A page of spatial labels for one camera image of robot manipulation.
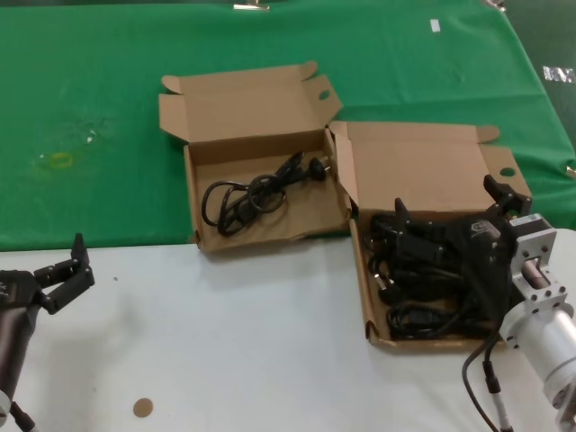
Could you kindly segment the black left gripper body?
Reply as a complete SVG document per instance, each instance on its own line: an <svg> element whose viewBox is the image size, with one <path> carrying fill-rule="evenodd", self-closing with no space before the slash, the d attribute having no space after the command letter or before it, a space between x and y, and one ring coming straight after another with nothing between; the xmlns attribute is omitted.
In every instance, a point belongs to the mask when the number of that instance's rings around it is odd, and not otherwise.
<svg viewBox="0 0 576 432"><path fill-rule="evenodd" d="M40 310L42 288L27 271L1 271L1 317L27 315L36 318Z"/></svg>

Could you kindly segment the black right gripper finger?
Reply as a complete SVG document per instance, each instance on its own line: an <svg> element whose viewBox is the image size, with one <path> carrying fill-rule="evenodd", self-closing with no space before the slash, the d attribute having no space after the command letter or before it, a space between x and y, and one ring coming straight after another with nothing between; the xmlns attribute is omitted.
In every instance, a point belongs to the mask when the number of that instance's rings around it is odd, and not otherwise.
<svg viewBox="0 0 576 432"><path fill-rule="evenodd" d="M400 256L440 265L446 258L446 226L431 220L412 220L401 198L394 201L396 249Z"/></svg>
<svg viewBox="0 0 576 432"><path fill-rule="evenodd" d="M499 183L492 175L486 175L483 179L483 187L494 201L494 204L484 213L489 218L510 221L530 213L532 199L522 193L517 193L509 184Z"/></svg>

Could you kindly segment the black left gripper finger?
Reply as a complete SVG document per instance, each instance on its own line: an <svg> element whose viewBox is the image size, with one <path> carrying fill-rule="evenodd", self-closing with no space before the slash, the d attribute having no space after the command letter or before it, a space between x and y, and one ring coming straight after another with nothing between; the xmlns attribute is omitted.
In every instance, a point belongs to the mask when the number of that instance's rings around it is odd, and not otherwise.
<svg viewBox="0 0 576 432"><path fill-rule="evenodd" d="M88 251L81 233L75 235L70 259L33 272L40 286L40 306L54 315L95 284Z"/></svg>

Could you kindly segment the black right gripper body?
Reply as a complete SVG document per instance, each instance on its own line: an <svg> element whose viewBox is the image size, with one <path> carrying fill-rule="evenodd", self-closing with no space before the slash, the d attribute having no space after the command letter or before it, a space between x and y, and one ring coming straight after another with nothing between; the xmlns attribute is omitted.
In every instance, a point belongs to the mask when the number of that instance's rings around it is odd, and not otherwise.
<svg viewBox="0 0 576 432"><path fill-rule="evenodd" d="M503 217L478 213L452 220L445 229L446 241L461 259L464 279L496 324L509 311L512 291L507 223Z"/></svg>

